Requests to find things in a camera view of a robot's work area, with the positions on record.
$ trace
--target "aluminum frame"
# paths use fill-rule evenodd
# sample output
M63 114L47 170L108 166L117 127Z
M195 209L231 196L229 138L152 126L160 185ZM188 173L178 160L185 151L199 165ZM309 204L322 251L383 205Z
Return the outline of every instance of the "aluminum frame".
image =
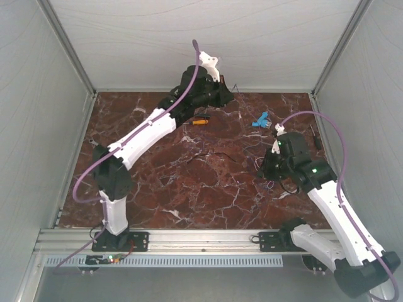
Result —
M90 240L89 228L41 230L33 254L70 254ZM149 232L149 255L309 255L308 252L268 252L259 251L259 245L251 242L251 237L259 232L277 230L147 230ZM318 230L319 235L332 242L338 239L332 230ZM80 254L99 255L91 245Z

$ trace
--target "blue connector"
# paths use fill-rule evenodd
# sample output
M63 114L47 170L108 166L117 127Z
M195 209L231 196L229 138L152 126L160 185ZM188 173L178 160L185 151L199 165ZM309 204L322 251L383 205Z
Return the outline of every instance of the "blue connector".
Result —
M262 127L262 128L266 128L269 121L266 120L266 118L269 116L269 114L267 112L262 113L262 116L258 119L258 121L254 121L252 123L252 127Z

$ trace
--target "black bracket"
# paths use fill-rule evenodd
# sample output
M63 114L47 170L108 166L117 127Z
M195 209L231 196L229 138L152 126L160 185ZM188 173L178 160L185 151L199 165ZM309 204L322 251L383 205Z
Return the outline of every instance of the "black bracket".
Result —
M287 244L280 231L259 232L259 249L261 252L304 252L294 244Z
M91 250L93 252L129 252L132 248L131 242L134 243L133 253L146 252L149 248L149 233L127 231L121 235L114 236L105 231L97 238Z
M282 224L278 231L259 232L259 248L261 252L304 252L305 250L294 245L291 231L306 222L301 218L294 218Z
M327 266L325 266L321 261L317 260L312 255L302 255L302 262L304 265L313 272L326 272Z

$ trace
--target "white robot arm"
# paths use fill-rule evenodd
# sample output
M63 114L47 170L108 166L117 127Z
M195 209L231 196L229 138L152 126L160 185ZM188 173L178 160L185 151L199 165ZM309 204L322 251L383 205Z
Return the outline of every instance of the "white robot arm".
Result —
M382 260L392 272L400 265L397 254L386 252L371 236L348 203L343 190L342 203L339 202L336 195L336 174L326 160L310 158L304 136L297 132L287 133L278 125L276 130L277 139L266 151L259 176L278 182L291 178L320 209L336 234L339 244L320 236L301 219L285 223L289 241L311 253L332 270L340 288L352 298L385 282L388 275L373 251L382 256ZM361 230L369 245L363 241L352 221Z
M224 77L216 68L218 58L200 52L199 59L201 64L196 81L177 107L153 122L154 118L163 114L183 93L195 71L195 66L188 67L188 70L182 75L181 84L158 104L158 107L143 123L107 148L98 145L94 151L93 159L97 161L112 150L118 149L110 159L102 162L93 172L100 188L101 202L106 203L106 216L108 217L106 229L112 235L117 236L128 228L126 197L132 185L129 170L136 160L158 140L191 118L195 109L208 105L221 107L234 99L225 86ZM147 127L138 132L138 129L146 124L148 124ZM135 132L138 132L135 139L129 140Z

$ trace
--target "marble surface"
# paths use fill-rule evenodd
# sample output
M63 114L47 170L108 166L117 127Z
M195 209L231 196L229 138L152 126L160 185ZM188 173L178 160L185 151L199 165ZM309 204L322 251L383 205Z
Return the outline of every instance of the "marble surface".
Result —
M144 120L165 96L159 92L102 92L98 95L78 158L74 179L59 227L92 227L103 215L100 203L77 204L72 186L90 165L90 139L108 145ZM274 142L269 129L251 123L263 111L273 124L290 113L310 110L307 94L235 94L224 108L201 108L212 117L207 125L183 125L151 147L132 168L135 186L127 198L127 218L140 228L278 228L300 216L314 228L329 228L316 205L304 194L289 195L276 184L256 176L254 161ZM287 123L287 130L303 133L313 158L316 151L309 125L311 115ZM203 156L202 154L220 153ZM292 183L286 183L290 190ZM98 195L91 177L79 196Z

